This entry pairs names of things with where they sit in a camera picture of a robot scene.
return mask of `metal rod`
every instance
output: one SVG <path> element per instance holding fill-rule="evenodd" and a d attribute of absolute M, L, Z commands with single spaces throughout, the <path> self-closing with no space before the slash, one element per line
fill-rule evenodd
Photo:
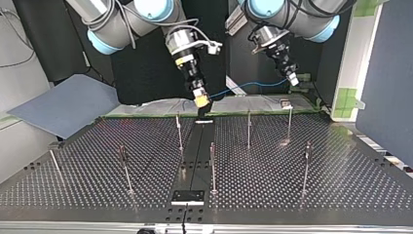
<path fill-rule="evenodd" d="M 306 159 L 306 172 L 304 173 L 303 196 L 306 195 L 306 193 L 307 193 L 307 190 L 306 190 L 307 177 L 308 177 L 308 172 L 309 172 L 309 166 L 310 166 L 311 160 L 313 158 L 313 146 L 312 146 L 310 141 L 307 142 L 304 156 L 305 156 L 305 159 Z"/>
<path fill-rule="evenodd" d="M 288 116 L 288 132 L 286 135 L 286 138 L 289 139 L 290 133 L 291 133 L 291 120 L 292 120 L 292 106 L 289 108 L 289 116 Z"/>
<path fill-rule="evenodd" d="M 249 149 L 251 147 L 251 112 L 248 110 L 248 143 L 247 143 L 247 148 Z"/>
<path fill-rule="evenodd" d="M 53 159 L 53 162 L 55 163 L 56 169 L 60 172 L 60 167 L 58 166 L 54 151 L 52 149 L 50 149 L 49 152 L 52 155 L 52 159 Z"/>
<path fill-rule="evenodd" d="M 306 172 L 305 172 L 305 174 L 304 174 L 303 196 L 307 194 L 306 187 L 307 187 L 308 172 L 309 172 L 309 163 L 308 163 L 308 161 L 307 161 L 307 163 L 306 163 Z"/>
<path fill-rule="evenodd" d="M 181 132 L 181 125 L 179 123 L 179 115 L 176 115 L 176 128 L 178 129 L 178 134 L 179 134 L 179 150 L 183 151 L 183 145 L 182 145 L 182 132 Z"/>
<path fill-rule="evenodd" d="M 131 187 L 131 176 L 130 176 L 129 170 L 128 170 L 127 149 L 123 144 L 121 144 L 121 146 L 119 147 L 119 160 L 121 162 L 122 167 L 125 170 L 125 174 L 126 174 L 127 181 L 128 181 L 128 187 L 129 187 L 129 190 L 130 190 L 129 192 L 134 193 L 133 188 Z"/>
<path fill-rule="evenodd" d="M 131 177 L 129 175 L 128 166 L 125 166 L 125 174 L 127 175 L 128 185 L 130 188 L 130 193 L 134 193 L 133 188 L 131 187 Z"/>
<path fill-rule="evenodd" d="M 216 194 L 218 191 L 216 190 L 215 184 L 215 145 L 213 142 L 210 144 L 210 165 L 212 168 L 212 194 Z"/>

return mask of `vertical post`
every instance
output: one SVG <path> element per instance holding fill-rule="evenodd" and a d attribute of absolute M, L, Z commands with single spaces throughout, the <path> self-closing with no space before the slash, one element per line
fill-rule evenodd
<path fill-rule="evenodd" d="M 251 112 L 248 110 L 248 119 L 247 119 L 247 127 L 248 127 L 248 143 L 247 143 L 247 148 L 249 149 L 251 147 Z"/>
<path fill-rule="evenodd" d="M 306 160 L 306 172 L 304 173 L 303 196 L 307 193 L 307 177 L 309 172 L 309 166 L 313 158 L 313 146 L 310 141 L 307 142 L 304 156 Z"/>
<path fill-rule="evenodd" d="M 176 115 L 176 128 L 178 129 L 178 135 L 179 135 L 179 150 L 181 151 L 181 154 L 183 153 L 183 145 L 182 145 L 182 132 L 181 132 L 181 125 L 179 122 L 179 114 Z"/>
<path fill-rule="evenodd" d="M 128 181 L 129 192 L 130 194 L 133 194 L 134 191 L 133 191 L 133 188 L 131 187 L 131 176 L 128 171 L 128 155 L 127 155 L 126 147 L 123 144 L 121 144 L 121 146 L 119 147 L 119 160 L 121 162 L 121 166 L 125 170 L 125 174 L 126 174 L 127 181 Z"/>
<path fill-rule="evenodd" d="M 288 116 L 288 132 L 286 138 L 289 140 L 289 136 L 291 133 L 291 120 L 292 120 L 292 106 L 290 105 L 289 108 L 289 116 Z"/>
<path fill-rule="evenodd" d="M 212 194 L 218 193 L 216 190 L 216 184 L 215 184 L 215 145 L 213 142 L 210 144 L 210 165 L 212 168 Z"/>
<path fill-rule="evenodd" d="M 53 159 L 53 162 L 55 164 L 55 167 L 56 167 L 57 171 L 60 172 L 60 166 L 58 165 L 58 162 L 57 162 L 54 151 L 52 149 L 50 149 L 49 152 L 52 155 L 52 159 Z"/>
<path fill-rule="evenodd" d="M 288 112 L 288 129 L 286 132 L 286 139 L 282 141 L 282 145 L 288 145 L 290 142 L 290 137 L 291 137 L 291 121 L 292 121 L 292 109 L 294 108 L 291 105 L 291 101 L 288 99 L 281 99 L 280 100 L 280 105 L 283 110 L 289 110 Z"/>

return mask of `white cable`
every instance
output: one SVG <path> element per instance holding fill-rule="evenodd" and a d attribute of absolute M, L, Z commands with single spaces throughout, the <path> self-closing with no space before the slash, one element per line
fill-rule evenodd
<path fill-rule="evenodd" d="M 194 29 L 196 31 L 198 31 L 208 42 L 210 45 L 212 45 L 213 43 L 209 40 L 209 38 L 207 37 L 206 34 L 204 34 L 198 27 L 193 26 L 193 25 L 177 25 L 175 27 L 173 27 L 167 34 L 167 38 L 170 37 L 170 35 L 178 28 L 187 28 L 187 29 Z"/>

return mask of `green tape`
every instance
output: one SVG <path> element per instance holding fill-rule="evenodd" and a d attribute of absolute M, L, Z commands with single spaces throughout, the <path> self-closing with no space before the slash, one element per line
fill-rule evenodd
<path fill-rule="evenodd" d="M 357 89 L 340 88 L 335 103 L 334 118 L 351 118 L 353 109 L 356 107 Z"/>
<path fill-rule="evenodd" d="M 376 14 L 377 7 L 382 3 L 379 0 L 358 0 L 355 17 L 372 17 Z"/>
<path fill-rule="evenodd" d="M 0 122 L 6 122 L 6 121 L 10 121 L 10 120 L 18 120 L 19 118 L 15 117 L 15 116 L 7 116 L 4 117 L 3 119 L 0 119 Z"/>

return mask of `metal bracket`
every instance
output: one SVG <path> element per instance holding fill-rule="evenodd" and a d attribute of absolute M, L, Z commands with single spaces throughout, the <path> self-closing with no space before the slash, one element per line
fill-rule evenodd
<path fill-rule="evenodd" d="M 225 22 L 225 28 L 227 29 L 227 32 L 228 34 L 230 34 L 230 36 L 234 36 L 247 23 L 248 19 L 246 19 L 241 5 L 239 5 L 231 14 L 231 16 L 228 17 L 227 21 Z"/>
<path fill-rule="evenodd" d="M 204 190 L 176 190 L 172 195 L 173 206 L 203 206 Z"/>
<path fill-rule="evenodd" d="M 361 100 L 356 99 L 356 106 L 355 108 L 357 109 L 364 109 L 365 108 L 365 103 Z"/>

